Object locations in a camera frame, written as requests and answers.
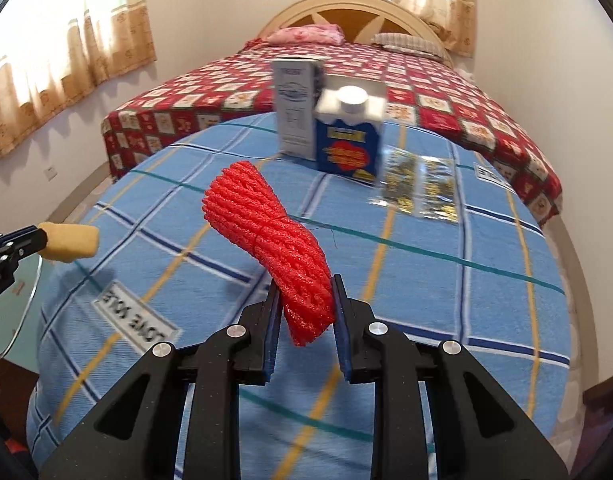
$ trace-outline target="metal bolt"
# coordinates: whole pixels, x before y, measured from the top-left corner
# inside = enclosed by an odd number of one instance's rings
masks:
[[[229,337],[242,337],[246,334],[246,327],[242,325],[231,325],[226,329],[226,335]]]
[[[447,354],[456,355],[462,351],[462,346],[457,341],[444,341],[442,349]]]
[[[153,347],[153,355],[155,357],[165,357],[171,353],[171,345],[168,343],[158,343]]]
[[[384,323],[376,321],[368,326],[368,331],[374,335],[384,335],[388,332],[388,327]]]

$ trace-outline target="pillow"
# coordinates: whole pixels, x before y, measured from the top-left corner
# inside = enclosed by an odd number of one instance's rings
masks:
[[[373,44],[399,46],[401,48],[409,48],[427,54],[434,54],[443,60],[448,59],[448,54],[444,48],[429,40],[424,40],[418,36],[410,34],[399,34],[397,32],[381,32],[376,34],[372,40]]]
[[[341,45],[345,40],[344,33],[339,25],[330,23],[280,28],[266,38],[266,41],[270,44],[320,43]]]
[[[436,54],[429,54],[428,52],[423,52],[421,50],[413,50],[412,48],[404,48],[403,46],[394,45],[381,45],[381,47],[384,50],[388,50],[390,52],[399,52],[400,54],[410,54],[410,56],[432,59],[433,61],[437,61],[438,63],[444,62],[443,57],[437,56]]]
[[[240,54],[240,52],[244,52],[245,50],[257,50],[258,48],[264,48],[265,46],[269,46],[269,44],[262,38],[253,38],[252,40],[244,43],[244,46],[238,52],[238,54]]]

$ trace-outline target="wooden headboard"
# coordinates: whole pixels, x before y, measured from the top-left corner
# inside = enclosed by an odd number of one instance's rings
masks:
[[[258,36],[265,38],[279,28],[312,23],[336,23],[352,43],[370,44],[378,32],[400,32],[432,41],[444,49],[429,25],[388,0],[301,0],[277,14]],[[446,58],[452,67],[450,57]]]

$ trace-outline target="yellow foam pad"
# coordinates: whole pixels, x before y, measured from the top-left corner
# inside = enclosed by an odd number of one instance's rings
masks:
[[[91,225],[54,224],[38,225],[46,232],[46,248],[38,252],[42,258],[70,263],[79,258],[91,258],[100,246],[100,230]]]

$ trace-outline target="white cap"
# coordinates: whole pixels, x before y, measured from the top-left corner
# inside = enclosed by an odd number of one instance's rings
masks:
[[[337,90],[339,104],[347,114],[356,114],[364,110],[368,93],[359,86],[343,86]]]

